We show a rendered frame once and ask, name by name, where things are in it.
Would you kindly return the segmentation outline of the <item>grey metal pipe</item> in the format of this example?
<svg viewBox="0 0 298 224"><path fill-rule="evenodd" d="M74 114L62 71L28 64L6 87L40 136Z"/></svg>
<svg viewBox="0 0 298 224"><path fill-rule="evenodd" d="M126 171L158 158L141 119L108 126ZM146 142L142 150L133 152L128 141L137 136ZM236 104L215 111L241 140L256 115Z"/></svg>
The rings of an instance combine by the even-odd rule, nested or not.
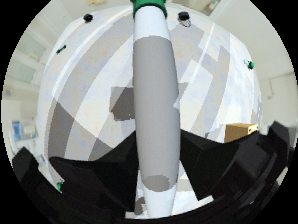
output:
<svg viewBox="0 0 298 224"><path fill-rule="evenodd" d="M168 22L157 7L134 15L133 108L149 218L172 216L180 165L180 97Z"/></svg>

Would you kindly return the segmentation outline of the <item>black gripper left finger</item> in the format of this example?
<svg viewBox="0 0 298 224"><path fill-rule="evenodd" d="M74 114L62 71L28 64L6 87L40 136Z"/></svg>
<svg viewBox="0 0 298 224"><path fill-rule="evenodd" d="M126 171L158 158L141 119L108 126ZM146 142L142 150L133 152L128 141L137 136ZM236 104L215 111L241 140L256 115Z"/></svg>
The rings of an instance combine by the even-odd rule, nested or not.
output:
<svg viewBox="0 0 298 224"><path fill-rule="evenodd" d="M126 212L136 212L134 202L137 194L138 149L136 129L125 137L112 151L98 160L78 161L49 157L52 167L59 172L61 179L100 190L112 201L125 208Z"/></svg>

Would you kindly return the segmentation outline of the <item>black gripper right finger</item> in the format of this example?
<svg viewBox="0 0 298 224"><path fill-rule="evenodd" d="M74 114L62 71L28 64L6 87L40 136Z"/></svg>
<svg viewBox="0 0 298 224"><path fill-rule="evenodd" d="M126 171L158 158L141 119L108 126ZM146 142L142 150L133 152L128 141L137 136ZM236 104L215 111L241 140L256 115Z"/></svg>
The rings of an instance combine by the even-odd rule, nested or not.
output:
<svg viewBox="0 0 298 224"><path fill-rule="evenodd" d="M180 160L197 201L212 196L210 190L216 188L234 161L257 143L259 135L261 132L254 131L249 136L225 144L181 129Z"/></svg>

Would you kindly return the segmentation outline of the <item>dark green cup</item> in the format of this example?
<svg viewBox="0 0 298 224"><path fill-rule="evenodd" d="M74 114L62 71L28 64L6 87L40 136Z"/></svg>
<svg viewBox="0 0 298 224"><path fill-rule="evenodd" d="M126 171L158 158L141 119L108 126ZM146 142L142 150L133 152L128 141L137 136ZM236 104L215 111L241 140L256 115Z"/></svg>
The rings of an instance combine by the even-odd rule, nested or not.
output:
<svg viewBox="0 0 298 224"><path fill-rule="evenodd" d="M133 20L134 20L134 15L136 15L136 12L140 10L142 7L157 7L160 8L162 12L164 12L165 19L168 18L168 11L166 11L165 4L166 0L130 0L130 2L134 3L134 8L133 8Z"/></svg>

